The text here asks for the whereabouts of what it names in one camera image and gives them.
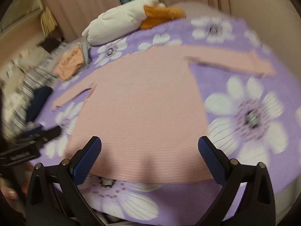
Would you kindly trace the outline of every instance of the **blue gripper pad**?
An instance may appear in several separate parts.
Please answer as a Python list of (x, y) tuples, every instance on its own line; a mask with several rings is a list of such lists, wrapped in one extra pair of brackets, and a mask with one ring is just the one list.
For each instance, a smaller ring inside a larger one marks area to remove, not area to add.
[(100, 151), (100, 138), (92, 137), (85, 147), (74, 155), (69, 169), (76, 186), (84, 183)]
[(227, 182), (227, 172), (225, 167), (219, 161), (219, 158), (216, 156), (216, 153), (213, 151), (213, 149), (215, 149), (216, 151), (219, 150), (215, 148), (215, 146), (207, 137), (199, 138), (198, 148), (215, 182), (224, 186)]

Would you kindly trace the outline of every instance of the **folded navy clothing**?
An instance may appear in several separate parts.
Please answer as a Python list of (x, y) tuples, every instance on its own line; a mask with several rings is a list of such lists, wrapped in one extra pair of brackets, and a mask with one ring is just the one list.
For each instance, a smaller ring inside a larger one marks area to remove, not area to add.
[(26, 110), (26, 122), (34, 121), (38, 117), (52, 91), (53, 89), (48, 86), (34, 90), (34, 98)]

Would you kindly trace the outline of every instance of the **white flower print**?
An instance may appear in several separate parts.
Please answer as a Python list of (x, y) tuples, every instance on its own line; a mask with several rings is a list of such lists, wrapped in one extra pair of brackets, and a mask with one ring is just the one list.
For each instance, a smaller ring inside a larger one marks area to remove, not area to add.
[(106, 179), (88, 175), (78, 186), (88, 204), (104, 213), (124, 219), (124, 213), (138, 220), (158, 217), (158, 205), (149, 197), (132, 192), (151, 192), (160, 188), (159, 184), (142, 184)]
[(128, 46), (126, 38), (118, 39), (101, 46), (97, 52), (100, 53), (98, 59), (94, 62), (95, 67), (105, 65), (110, 59), (118, 59), (122, 55), (122, 50)]
[(74, 81), (76, 81), (76, 80), (79, 79), (79, 76), (80, 76), (81, 73), (82, 73), (82, 71), (78, 72), (76, 75), (74, 75), (73, 77), (71, 77), (68, 81), (64, 81), (62, 83), (62, 85), (59, 87), (58, 90), (65, 90), (72, 82), (74, 82)]
[(269, 150), (275, 154), (288, 146), (288, 137), (281, 122), (275, 120), (283, 113), (283, 105), (275, 92), (262, 100), (263, 86), (251, 77), (246, 87), (238, 76), (227, 83), (227, 94), (216, 92), (205, 100), (208, 112), (217, 116), (209, 125), (209, 139), (226, 155), (243, 146), (237, 159), (241, 164), (256, 165), (262, 161), (269, 166)]
[(60, 157), (63, 156), (65, 147), (68, 143), (68, 136), (71, 135), (77, 116), (82, 108), (82, 104), (84, 102), (80, 102), (75, 105), (74, 102), (69, 104), (69, 106), (65, 109), (64, 112), (59, 112), (55, 117), (55, 123), (61, 126), (62, 131), (61, 135), (47, 143), (45, 148), (45, 154), (52, 159), (55, 155)]
[[(299, 126), (301, 127), (301, 106), (296, 110), (296, 118), (297, 118)], [(299, 143), (299, 152), (301, 154), (301, 140), (300, 140), (300, 143)]]
[(252, 46), (254, 46), (256, 48), (261, 47), (262, 52), (264, 52), (265, 54), (270, 55), (272, 53), (272, 49), (269, 46), (267, 46), (267, 45), (265, 45), (261, 42), (261, 40), (259, 39), (259, 37), (258, 37), (258, 35), (256, 34), (255, 31), (246, 30), (244, 32), (243, 36), (245, 38), (249, 39), (249, 43)]
[(156, 34), (153, 38), (153, 43), (144, 42), (138, 46), (140, 51), (145, 51), (152, 46), (165, 46), (165, 45), (180, 45), (182, 44), (181, 39), (170, 40), (170, 34), (164, 33), (162, 35)]
[(201, 17), (191, 19), (191, 24), (196, 27), (192, 32), (194, 39), (205, 39), (208, 43), (223, 43), (225, 40), (234, 40), (230, 22), (215, 17)]

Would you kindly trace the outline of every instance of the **folded orange cloth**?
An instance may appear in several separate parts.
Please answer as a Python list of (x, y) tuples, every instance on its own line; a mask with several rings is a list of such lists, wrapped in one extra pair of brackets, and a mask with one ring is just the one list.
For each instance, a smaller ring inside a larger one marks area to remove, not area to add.
[(140, 29), (150, 29), (156, 25), (171, 21), (172, 19), (185, 18), (185, 11), (179, 7), (162, 7), (144, 5), (147, 18), (142, 22)]
[(69, 53), (61, 57), (55, 69), (55, 74), (57, 74), (62, 81), (66, 81), (77, 73), (84, 62), (82, 47), (77, 45), (72, 48)]

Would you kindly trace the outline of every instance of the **pink shirt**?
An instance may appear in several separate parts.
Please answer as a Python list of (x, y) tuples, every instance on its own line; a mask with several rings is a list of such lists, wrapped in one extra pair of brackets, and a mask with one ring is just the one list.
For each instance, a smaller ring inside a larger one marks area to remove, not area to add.
[(65, 150), (72, 157), (92, 136), (102, 151), (91, 173), (147, 183), (212, 179), (198, 151), (208, 134), (204, 104), (189, 62), (255, 75), (273, 75), (267, 60), (205, 46), (152, 47), (95, 70), (62, 94), (62, 106), (91, 89)]

